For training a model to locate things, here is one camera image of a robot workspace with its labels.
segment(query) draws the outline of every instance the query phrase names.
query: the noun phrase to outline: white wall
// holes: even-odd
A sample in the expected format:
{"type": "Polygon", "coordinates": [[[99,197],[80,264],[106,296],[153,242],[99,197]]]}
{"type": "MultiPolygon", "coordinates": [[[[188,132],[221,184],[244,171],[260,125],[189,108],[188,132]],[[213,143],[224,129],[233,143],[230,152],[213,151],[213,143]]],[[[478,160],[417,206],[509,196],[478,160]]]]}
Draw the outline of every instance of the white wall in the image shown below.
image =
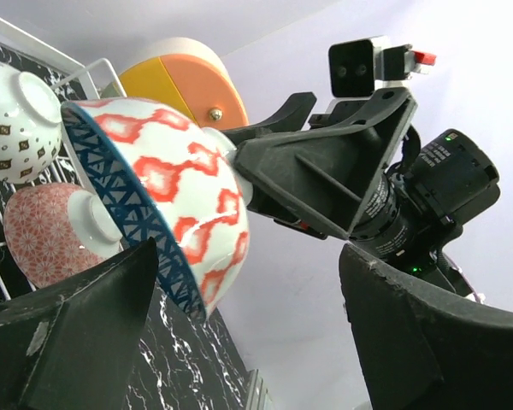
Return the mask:
{"type": "MultiPolygon", "coordinates": [[[[296,91],[313,91],[325,108],[328,47],[381,34],[439,56],[413,82],[424,142],[457,127],[498,166],[500,201],[448,250],[487,302],[513,311],[513,0],[344,1],[224,62],[256,122],[296,91]]],[[[251,229],[248,261],[220,305],[246,364],[262,369],[281,409],[353,408],[367,394],[339,292],[342,243],[258,216],[251,229]]]]}
{"type": "Polygon", "coordinates": [[[224,55],[336,2],[0,0],[0,17],[83,64],[106,57],[121,71],[137,49],[164,38],[195,38],[224,55]]]}

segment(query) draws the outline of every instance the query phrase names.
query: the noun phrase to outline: blue rim pattern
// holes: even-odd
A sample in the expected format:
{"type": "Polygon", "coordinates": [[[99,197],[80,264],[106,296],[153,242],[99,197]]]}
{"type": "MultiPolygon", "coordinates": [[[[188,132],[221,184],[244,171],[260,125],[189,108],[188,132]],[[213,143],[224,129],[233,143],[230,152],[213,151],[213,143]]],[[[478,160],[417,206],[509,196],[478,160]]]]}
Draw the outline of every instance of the blue rim pattern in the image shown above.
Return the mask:
{"type": "Polygon", "coordinates": [[[190,265],[139,178],[81,106],[64,102],[61,113],[78,160],[129,246],[153,237],[161,288],[188,317],[205,321],[203,298],[190,265]]]}

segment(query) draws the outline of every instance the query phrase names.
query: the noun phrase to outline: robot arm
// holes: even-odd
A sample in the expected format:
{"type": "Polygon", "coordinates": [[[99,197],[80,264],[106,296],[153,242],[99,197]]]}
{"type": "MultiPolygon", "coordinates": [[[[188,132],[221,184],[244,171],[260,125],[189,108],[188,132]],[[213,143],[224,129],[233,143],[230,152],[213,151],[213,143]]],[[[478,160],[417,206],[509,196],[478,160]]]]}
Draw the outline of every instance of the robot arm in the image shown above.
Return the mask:
{"type": "Polygon", "coordinates": [[[499,176],[457,130],[421,149],[406,85],[434,63],[384,37],[336,44],[329,50],[335,100],[328,113],[310,116],[309,130],[300,131],[315,96],[298,93],[264,122],[224,133],[238,148],[233,166],[253,184],[250,211],[320,239],[349,239],[402,272],[476,300],[443,248],[498,200],[499,176]],[[403,160],[390,166],[401,144],[403,160]]]}

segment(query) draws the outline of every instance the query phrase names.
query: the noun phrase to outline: black marble wall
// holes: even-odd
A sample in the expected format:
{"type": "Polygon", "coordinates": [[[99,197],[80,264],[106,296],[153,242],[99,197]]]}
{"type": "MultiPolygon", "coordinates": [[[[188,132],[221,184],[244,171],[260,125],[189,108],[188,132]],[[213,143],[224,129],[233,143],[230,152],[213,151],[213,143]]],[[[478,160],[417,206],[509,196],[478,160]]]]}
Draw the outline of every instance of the black marble wall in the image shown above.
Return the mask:
{"type": "MultiPolygon", "coordinates": [[[[53,69],[1,45],[0,61],[35,73],[50,85],[64,78],[53,69]]],[[[57,95],[62,101],[85,97],[76,82],[62,87],[57,95]]],[[[47,169],[34,182],[38,185],[64,181],[79,183],[62,149],[54,168],[47,169]]],[[[11,185],[0,181],[1,213],[13,193],[11,185]]],[[[24,295],[31,288],[2,243],[0,220],[0,276],[12,297],[24,295]]],[[[218,311],[208,324],[194,324],[156,288],[123,410],[239,410],[245,402],[247,377],[218,311]]]]}

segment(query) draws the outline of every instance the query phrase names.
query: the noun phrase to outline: white bowl with brown pattern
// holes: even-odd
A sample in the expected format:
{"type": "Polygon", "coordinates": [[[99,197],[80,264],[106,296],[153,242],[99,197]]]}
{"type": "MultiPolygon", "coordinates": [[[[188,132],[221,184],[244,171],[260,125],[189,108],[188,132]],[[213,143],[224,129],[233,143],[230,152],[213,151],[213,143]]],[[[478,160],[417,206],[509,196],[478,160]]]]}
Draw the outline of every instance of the white bowl with brown pattern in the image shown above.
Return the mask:
{"type": "Polygon", "coordinates": [[[0,62],[0,180],[34,180],[61,142],[61,104],[53,90],[36,75],[0,62]]]}

